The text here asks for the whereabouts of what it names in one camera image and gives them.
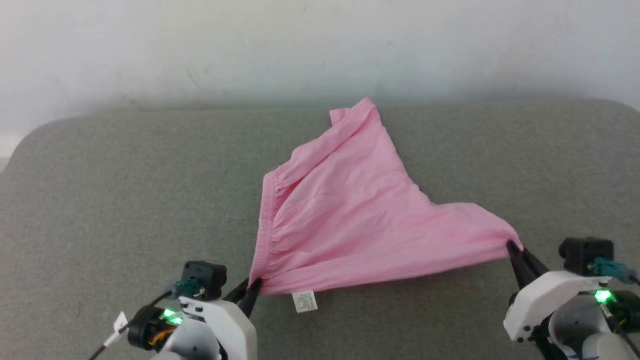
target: green light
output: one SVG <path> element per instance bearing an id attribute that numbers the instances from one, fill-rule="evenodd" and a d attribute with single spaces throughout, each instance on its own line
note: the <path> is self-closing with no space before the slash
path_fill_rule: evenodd
<path id="1" fill-rule="evenodd" d="M 607 302 L 607 300 L 611 299 L 612 294 L 609 290 L 598 290 L 593 296 L 598 302 Z"/>
<path id="2" fill-rule="evenodd" d="M 175 311 L 173 311 L 173 310 L 171 310 L 171 309 L 165 309 L 165 310 L 164 310 L 164 313 L 163 313 L 163 316 L 164 316 L 165 318 L 168 318 L 168 317 L 171 317 L 171 315 L 173 315 L 173 314 L 175 314 Z"/>

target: gray fabric surface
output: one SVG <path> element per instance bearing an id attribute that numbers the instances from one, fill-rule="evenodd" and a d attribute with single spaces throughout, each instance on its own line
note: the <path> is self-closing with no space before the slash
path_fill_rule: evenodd
<path id="1" fill-rule="evenodd" d="M 383 108 L 435 202 L 505 218 L 551 268 L 566 236 L 603 236 L 640 265 L 640 114 L 610 101 Z M 3 359 L 86 359 L 189 259 L 253 256 L 262 176 L 328 129 L 326 110 L 123 113 L 30 134 L 0 174 Z M 318 293 L 297 315 L 262 297 L 261 359 L 537 359 L 502 328 L 508 261 Z M 152 354 L 118 343 L 101 359 Z"/>

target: pink fabric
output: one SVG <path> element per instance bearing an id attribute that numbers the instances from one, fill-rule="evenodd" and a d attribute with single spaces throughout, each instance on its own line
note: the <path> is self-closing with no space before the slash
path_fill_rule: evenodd
<path id="1" fill-rule="evenodd" d="M 433 204 L 369 99 L 264 176 L 250 282 L 261 294 L 407 279 L 507 256 L 520 240 L 476 204 Z"/>

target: white care label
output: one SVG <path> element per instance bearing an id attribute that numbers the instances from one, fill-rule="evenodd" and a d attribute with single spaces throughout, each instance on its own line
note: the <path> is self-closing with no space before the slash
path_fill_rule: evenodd
<path id="1" fill-rule="evenodd" d="M 298 314 L 318 310 L 318 304 L 313 291 L 303 291 L 291 295 L 293 296 L 293 303 L 296 305 L 296 312 Z"/>

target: pink garment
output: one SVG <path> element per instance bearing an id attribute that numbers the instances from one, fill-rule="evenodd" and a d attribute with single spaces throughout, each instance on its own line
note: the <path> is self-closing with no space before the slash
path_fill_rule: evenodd
<path id="1" fill-rule="evenodd" d="M 433 204 L 369 99 L 264 176 L 250 282 L 261 294 L 435 274 L 506 257 L 518 235 L 476 204 Z"/>

